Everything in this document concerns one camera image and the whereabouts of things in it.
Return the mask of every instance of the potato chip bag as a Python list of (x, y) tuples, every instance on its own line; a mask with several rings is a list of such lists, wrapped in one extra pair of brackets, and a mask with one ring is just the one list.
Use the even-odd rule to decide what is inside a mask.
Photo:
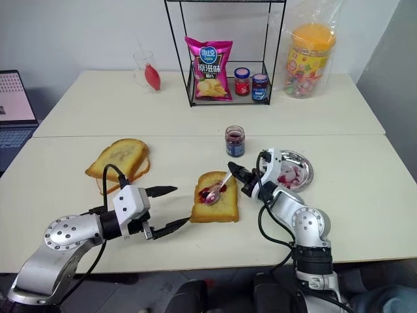
[(227, 86), (226, 63), (233, 41), (199, 42), (190, 37), (185, 37), (185, 41), (195, 57), (195, 97), (221, 101), (232, 100)]

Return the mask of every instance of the spoon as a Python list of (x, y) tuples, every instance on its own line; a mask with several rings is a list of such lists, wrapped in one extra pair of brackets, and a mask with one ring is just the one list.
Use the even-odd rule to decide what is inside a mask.
[(222, 189), (224, 184), (226, 184), (226, 182), (229, 180), (231, 176), (232, 173), (228, 171), (220, 185), (216, 185), (214, 189), (207, 195), (207, 197), (204, 200), (205, 205), (215, 204), (220, 199), (220, 189)]

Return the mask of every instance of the laptop screen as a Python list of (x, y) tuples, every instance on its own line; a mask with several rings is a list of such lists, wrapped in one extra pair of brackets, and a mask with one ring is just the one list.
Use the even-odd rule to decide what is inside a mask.
[(33, 120), (35, 116), (18, 72), (0, 72), (0, 123)]

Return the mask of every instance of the toasted bread slice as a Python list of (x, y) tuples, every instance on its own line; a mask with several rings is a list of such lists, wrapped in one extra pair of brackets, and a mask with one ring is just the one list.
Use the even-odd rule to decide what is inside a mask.
[[(102, 178), (104, 167), (112, 163), (116, 165), (129, 180), (134, 180), (137, 169), (148, 155), (148, 146), (137, 139), (120, 139), (107, 147), (97, 160), (85, 171), (88, 176)], [(118, 183), (117, 173), (113, 168), (107, 172), (107, 180)]]
[[(138, 179), (139, 177), (141, 177), (142, 175), (146, 174), (151, 168), (151, 162), (149, 162), (149, 157), (147, 156), (142, 164), (140, 165), (140, 167), (136, 170), (136, 173), (133, 177), (133, 180), (130, 181), (131, 183), (133, 181), (135, 181), (136, 179)], [(100, 178), (96, 178), (96, 183), (97, 183), (97, 187), (100, 190), (100, 193), (103, 194), (103, 180)], [(110, 192), (115, 191), (116, 189), (120, 188), (119, 183), (115, 183), (113, 181), (108, 181), (107, 180), (107, 194), (109, 194)]]
[(194, 191), (194, 206), (190, 222), (237, 222), (239, 220), (237, 184), (234, 177), (226, 182), (226, 189), (220, 193), (220, 199), (216, 203), (212, 205), (203, 203), (204, 195), (202, 191), (220, 183), (225, 174), (224, 171), (211, 171), (200, 176)]

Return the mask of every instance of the small silver dish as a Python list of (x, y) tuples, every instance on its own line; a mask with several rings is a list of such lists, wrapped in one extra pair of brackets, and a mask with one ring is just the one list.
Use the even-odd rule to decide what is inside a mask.
[(313, 180), (313, 166), (301, 154), (281, 150), (281, 175), (278, 184), (281, 184), (294, 192), (303, 191)]

